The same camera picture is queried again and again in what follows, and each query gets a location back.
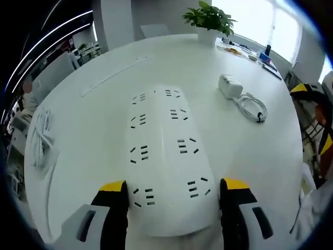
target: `round table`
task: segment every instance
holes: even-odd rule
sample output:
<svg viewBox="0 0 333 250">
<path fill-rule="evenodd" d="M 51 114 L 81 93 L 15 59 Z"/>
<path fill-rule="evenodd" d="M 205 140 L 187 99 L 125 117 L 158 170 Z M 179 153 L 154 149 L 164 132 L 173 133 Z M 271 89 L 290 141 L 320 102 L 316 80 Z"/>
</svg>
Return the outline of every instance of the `round table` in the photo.
<svg viewBox="0 0 333 250">
<path fill-rule="evenodd" d="M 129 67 L 140 58 L 147 59 Z M 267 106 L 263 124 L 247 120 L 233 101 L 224 98 L 217 87 L 221 74 L 234 76 L 244 92 Z M 87 86 L 101 81 L 81 96 Z M 82 204 L 90 204 L 103 184 L 124 178 L 129 101 L 139 91 L 161 83 L 184 92 L 216 183 L 222 177 L 246 181 L 257 200 L 282 215 L 291 228 L 299 207 L 302 141 L 285 83 L 260 65 L 205 47 L 196 35 L 187 34 L 145 39 L 103 54 L 65 78 L 37 109 L 36 113 L 51 110 L 55 146 L 60 150 L 48 200 L 37 190 L 47 184 L 41 183 L 28 157 L 24 163 L 32 217 L 40 232 L 49 227 L 51 234 L 46 239 L 41 233 L 46 242 L 60 236 L 62 223 Z M 209 229 L 174 238 L 144 237 L 133 232 L 130 224 L 126 248 L 181 249 L 193 244 L 198 249 L 221 249 L 221 235 L 218 221 Z"/>
</svg>

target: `white power strip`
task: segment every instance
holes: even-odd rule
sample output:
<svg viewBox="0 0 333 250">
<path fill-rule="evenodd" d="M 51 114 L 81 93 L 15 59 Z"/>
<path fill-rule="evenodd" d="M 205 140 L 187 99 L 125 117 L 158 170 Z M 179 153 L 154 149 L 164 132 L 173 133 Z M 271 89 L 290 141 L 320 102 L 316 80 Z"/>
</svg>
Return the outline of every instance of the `white power strip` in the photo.
<svg viewBox="0 0 333 250">
<path fill-rule="evenodd" d="M 257 123 L 264 122 L 267 117 L 267 108 L 259 99 L 255 98 L 250 93 L 241 94 L 243 91 L 243 86 L 232 76 L 221 75 L 219 79 L 219 89 L 227 99 L 232 99 L 239 107 L 239 110 L 245 115 L 248 119 L 255 121 Z M 258 112 L 256 115 L 251 113 L 245 108 L 245 103 L 252 101 L 256 103 L 261 109 L 262 112 Z"/>
</svg>

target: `white cord bundle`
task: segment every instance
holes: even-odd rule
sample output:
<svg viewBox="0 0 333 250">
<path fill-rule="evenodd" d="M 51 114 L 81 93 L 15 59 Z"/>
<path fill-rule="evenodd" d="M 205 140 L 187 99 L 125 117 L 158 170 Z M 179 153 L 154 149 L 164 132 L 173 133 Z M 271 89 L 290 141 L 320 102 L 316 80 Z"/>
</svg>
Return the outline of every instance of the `white cord bundle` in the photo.
<svg viewBox="0 0 333 250">
<path fill-rule="evenodd" d="M 32 133 L 31 138 L 31 152 L 30 157 L 32 159 L 32 165 L 36 168 L 42 168 L 45 164 L 44 160 L 44 152 L 47 148 L 50 149 L 53 154 L 54 159 L 57 159 L 58 153 L 57 150 L 52 145 L 52 134 L 50 132 L 50 124 L 49 124 L 49 115 L 50 110 L 42 110 L 37 117 L 36 125 Z"/>
<path fill-rule="evenodd" d="M 252 96 L 250 93 L 246 93 L 245 95 L 241 95 L 239 99 L 233 98 L 237 106 L 239 107 L 240 111 L 250 120 L 261 123 L 266 120 L 267 117 L 267 108 L 262 101 Z M 257 115 L 254 115 L 249 110 L 245 108 L 245 103 L 247 102 L 254 102 L 256 103 L 261 109 L 262 112 L 259 112 Z"/>
</svg>

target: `person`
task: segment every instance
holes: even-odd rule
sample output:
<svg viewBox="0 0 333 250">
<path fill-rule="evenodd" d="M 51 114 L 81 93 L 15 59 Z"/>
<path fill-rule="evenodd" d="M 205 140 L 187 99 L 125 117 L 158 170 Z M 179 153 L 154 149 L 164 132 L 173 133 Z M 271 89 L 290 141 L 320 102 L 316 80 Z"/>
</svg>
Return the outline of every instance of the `person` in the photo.
<svg viewBox="0 0 333 250">
<path fill-rule="evenodd" d="M 321 105 L 315 107 L 315 119 L 321 126 L 328 126 Z M 311 191 L 301 204 L 295 225 L 291 232 L 296 240 L 299 241 L 307 239 L 314 230 L 333 195 L 333 145 L 322 155 L 318 155 L 317 159 L 319 172 L 325 179 L 325 182 L 319 189 Z"/>
<path fill-rule="evenodd" d="M 35 93 L 32 91 L 32 82 L 31 81 L 25 81 L 22 86 L 23 89 L 23 97 L 22 97 L 22 103 L 24 109 L 27 109 L 32 114 L 36 111 L 39 103 L 37 101 L 37 98 L 35 96 Z"/>
</svg>

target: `white flower pot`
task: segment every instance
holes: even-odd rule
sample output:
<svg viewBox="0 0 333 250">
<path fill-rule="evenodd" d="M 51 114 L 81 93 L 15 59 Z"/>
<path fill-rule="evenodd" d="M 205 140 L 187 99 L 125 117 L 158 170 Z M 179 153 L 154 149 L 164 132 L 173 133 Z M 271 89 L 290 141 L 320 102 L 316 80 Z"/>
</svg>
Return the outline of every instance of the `white flower pot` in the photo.
<svg viewBox="0 0 333 250">
<path fill-rule="evenodd" d="M 219 34 L 217 30 L 207 30 L 206 28 L 197 27 L 197 32 L 200 43 L 214 47 L 217 35 Z"/>
</svg>

